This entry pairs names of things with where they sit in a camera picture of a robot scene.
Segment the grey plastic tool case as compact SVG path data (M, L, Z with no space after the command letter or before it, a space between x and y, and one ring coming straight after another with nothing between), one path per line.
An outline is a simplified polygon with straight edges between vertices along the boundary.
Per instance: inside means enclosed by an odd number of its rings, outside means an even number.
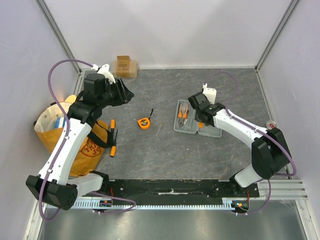
M183 127L178 125L178 111L180 103L188 103L188 115L187 123ZM180 99L176 106L176 117L174 120L173 130L177 133L183 134L199 134L200 136L220 138L222 136L222 130L213 126L205 126L203 124L202 128L199 128L199 122L195 120L196 111L191 107L187 100Z

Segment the orange pliers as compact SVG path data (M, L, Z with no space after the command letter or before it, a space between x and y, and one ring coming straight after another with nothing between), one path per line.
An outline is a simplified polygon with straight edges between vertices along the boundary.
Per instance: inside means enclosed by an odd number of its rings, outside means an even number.
M187 123L187 121L188 121L188 112L189 112L188 103L181 102L179 104L178 114L177 114L178 126L180 128L182 128Z

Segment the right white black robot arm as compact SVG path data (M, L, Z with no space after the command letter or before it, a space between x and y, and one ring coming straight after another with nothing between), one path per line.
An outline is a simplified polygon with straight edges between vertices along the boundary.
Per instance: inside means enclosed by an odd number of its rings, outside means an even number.
M195 110L196 121L229 133L251 150L251 164L229 179L230 193L240 197L248 186L277 175L292 157L280 129L254 125L232 113L225 105L214 103L214 91L204 84L202 90L190 96L188 101Z

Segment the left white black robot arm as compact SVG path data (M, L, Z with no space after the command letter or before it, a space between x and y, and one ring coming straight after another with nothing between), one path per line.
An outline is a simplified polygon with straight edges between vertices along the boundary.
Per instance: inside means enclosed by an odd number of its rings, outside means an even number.
M69 210L79 197L91 192L103 197L110 192L109 177L104 173L92 171L74 179L69 179L69 173L102 110L107 106L127 104L134 94L121 78L113 76L109 64L90 67L93 73L85 77L83 91L68 111L62 111L66 125L52 154L37 175L29 175L26 179L25 184L38 200L39 207L45 203L60 210Z

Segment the small cardboard box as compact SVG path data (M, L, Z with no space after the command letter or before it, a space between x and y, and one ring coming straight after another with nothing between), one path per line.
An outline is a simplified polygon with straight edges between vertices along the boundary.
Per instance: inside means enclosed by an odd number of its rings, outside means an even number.
M112 73L120 78L136 78L138 75L138 63L131 60L128 55L117 56L117 60L112 64Z

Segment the orange black screwdriver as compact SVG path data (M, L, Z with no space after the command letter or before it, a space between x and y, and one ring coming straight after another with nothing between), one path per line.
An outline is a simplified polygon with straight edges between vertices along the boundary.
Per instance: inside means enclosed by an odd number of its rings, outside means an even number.
M118 136L118 129L116 130L115 134L113 135L113 142L112 142L112 147L110 150L110 157L113 158L116 155L116 150L117 150L117 136Z
M111 131L112 133L114 133L115 127L116 127L116 121L115 121L114 119L112 119L112 120L110 121L110 131Z

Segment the orange tape measure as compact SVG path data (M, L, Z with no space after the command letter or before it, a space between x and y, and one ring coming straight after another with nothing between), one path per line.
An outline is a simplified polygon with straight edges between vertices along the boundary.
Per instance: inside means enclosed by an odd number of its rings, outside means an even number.
M138 126L142 129L142 130L146 130L150 127L151 122L150 122L150 118L149 117L144 117L141 118L137 121Z

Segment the tan wooden object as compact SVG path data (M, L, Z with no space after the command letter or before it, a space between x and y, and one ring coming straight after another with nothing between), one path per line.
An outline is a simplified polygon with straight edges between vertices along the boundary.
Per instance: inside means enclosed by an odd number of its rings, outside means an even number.
M68 97L64 100L64 102L73 104L76 100L77 100L77 96L74 95L74 94L72 94L72 95L68 96Z

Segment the thin metal screwdriver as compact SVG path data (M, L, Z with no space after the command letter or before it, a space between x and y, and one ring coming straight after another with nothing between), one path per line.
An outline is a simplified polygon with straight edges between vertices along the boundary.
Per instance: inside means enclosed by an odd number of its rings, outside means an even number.
M152 146L155 144L155 141L156 141L156 139L158 138L158 136L159 136L160 131L162 130L162 128L163 128L163 124L161 123L161 124L158 126L158 130L157 130L157 132L156 132L156 134L155 134L155 137L154 137L153 140L152 140L152 143L151 143Z

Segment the blue box in bag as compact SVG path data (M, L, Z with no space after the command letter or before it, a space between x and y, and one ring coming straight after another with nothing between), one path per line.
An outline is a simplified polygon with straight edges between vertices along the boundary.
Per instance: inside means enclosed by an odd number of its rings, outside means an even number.
M58 116L54 124L55 129L64 128L66 124L66 119L64 116Z

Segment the brown paper tote bag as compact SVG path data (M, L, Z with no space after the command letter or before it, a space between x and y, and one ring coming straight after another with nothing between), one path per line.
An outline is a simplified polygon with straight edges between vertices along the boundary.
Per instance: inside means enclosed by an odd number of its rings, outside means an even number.
M34 125L34 130L42 144L52 153L64 128L54 128L57 117L64 117L61 109L56 105L48 107L40 114ZM98 146L91 138L86 137L82 142L72 163L69 176L82 177L97 167L104 148Z

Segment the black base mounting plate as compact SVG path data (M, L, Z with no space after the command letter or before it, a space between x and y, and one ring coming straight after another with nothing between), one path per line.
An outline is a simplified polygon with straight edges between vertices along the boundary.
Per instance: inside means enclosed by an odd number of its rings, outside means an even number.
M258 198L258 185L240 188L228 180L218 179L109 179L102 182L101 192L114 197L137 195L191 195L218 198Z

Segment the aluminium frame rail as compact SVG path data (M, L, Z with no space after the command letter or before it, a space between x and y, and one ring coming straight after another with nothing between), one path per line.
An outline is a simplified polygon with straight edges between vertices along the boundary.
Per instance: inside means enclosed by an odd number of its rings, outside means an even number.
M259 191L259 197L263 198L266 197L268 195L268 192L271 193L271 196L274 199L277 198L305 198L307 196L305 188L302 184L301 180L290 180L290 179L272 179L270 180L270 182L267 182L266 180L263 180L259 183L256 183L258 186L258 191ZM151 197L152 195L148 195L148 194L138 194L138 195L134 195L134 196L129 196L129 198L134 198L134 197L142 197L143 199L146 199L147 197ZM209 196L209 195L194 195L192 197L200 197L200 196L205 196L207 198L213 197L213 196ZM230 198L230 199L237 199L239 197L213 197L215 199L219 198Z

